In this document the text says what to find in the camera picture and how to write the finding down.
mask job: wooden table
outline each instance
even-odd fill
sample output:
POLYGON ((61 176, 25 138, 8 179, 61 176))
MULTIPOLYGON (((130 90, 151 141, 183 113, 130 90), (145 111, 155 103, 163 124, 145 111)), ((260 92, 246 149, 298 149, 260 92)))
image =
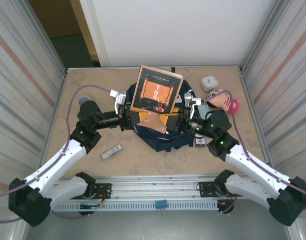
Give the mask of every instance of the wooden table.
MULTIPOLYGON (((67 137, 66 113, 72 94, 77 88, 94 84, 109 90, 126 91, 131 84, 136 82, 138 72, 138 68, 70 69, 46 159, 48 160, 54 155, 65 143, 67 137)), ((230 90, 233 97, 240 101, 240 109, 236 114, 236 121, 247 149, 259 159, 263 159, 236 67, 178 67, 176 68, 176 73, 182 74, 195 91, 196 96, 202 99, 205 99, 208 94, 200 86, 200 80, 204 76, 215 76, 219 81, 220 88, 230 90)), ((78 121, 79 106, 76 102, 77 98, 83 95, 87 95, 91 100, 94 100, 102 112, 114 110, 115 99, 110 97, 108 93, 96 88, 85 88, 74 99, 69 119, 71 130, 75 128, 78 121)), ((66 177, 74 176, 79 172, 86 172, 94 177, 218 174, 224 169, 230 169, 236 173, 241 172, 219 158, 213 157, 206 147, 183 146, 178 150, 172 149, 168 153, 164 151, 158 153, 142 141, 132 130, 121 132, 119 128, 114 128, 103 129, 99 132, 102 138, 96 147, 85 158, 73 165, 66 172, 66 177), (119 153, 108 160, 101 160, 102 153, 118 144, 123 148, 119 153)), ((237 138, 234 127, 229 130, 229 133, 237 138)))

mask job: blue clip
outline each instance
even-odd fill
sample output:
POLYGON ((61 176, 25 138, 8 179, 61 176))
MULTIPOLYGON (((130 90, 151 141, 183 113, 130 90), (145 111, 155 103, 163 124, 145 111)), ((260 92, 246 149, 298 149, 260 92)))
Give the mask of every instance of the blue clip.
POLYGON ((155 207, 156 209, 168 208, 167 200, 155 201, 155 207))

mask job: pink plush toy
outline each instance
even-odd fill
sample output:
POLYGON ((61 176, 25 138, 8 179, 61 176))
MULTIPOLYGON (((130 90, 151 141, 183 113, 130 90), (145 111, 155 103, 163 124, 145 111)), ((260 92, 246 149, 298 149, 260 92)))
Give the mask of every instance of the pink plush toy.
MULTIPOLYGON (((208 94, 207 98, 210 98, 221 91, 223 91, 223 89, 214 89, 208 94)), ((229 94, 226 92, 210 100, 209 102, 218 108, 222 108, 225 112, 228 112, 230 114, 232 113, 230 97, 229 94)), ((239 103, 236 99, 233 99, 233 109, 234 113, 236 113, 239 109, 239 103)))

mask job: corrugated metal wall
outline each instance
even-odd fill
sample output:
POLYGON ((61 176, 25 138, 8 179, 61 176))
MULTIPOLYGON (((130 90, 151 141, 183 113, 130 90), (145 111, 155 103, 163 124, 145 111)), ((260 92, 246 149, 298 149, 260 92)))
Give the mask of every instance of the corrugated metal wall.
MULTIPOLYGON (((0 1, 0 192, 38 168, 64 77, 27 2, 0 1)), ((15 217, 7 199, 0 219, 15 217)))
POLYGON ((276 14, 244 76, 273 165, 306 181, 306 0, 282 1, 276 14))

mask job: book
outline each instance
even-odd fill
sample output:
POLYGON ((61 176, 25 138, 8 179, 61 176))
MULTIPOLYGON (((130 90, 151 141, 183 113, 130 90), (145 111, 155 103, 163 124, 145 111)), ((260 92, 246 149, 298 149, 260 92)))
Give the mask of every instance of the book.
POLYGON ((172 113, 182 83, 180 74, 142 65, 131 110, 172 113))

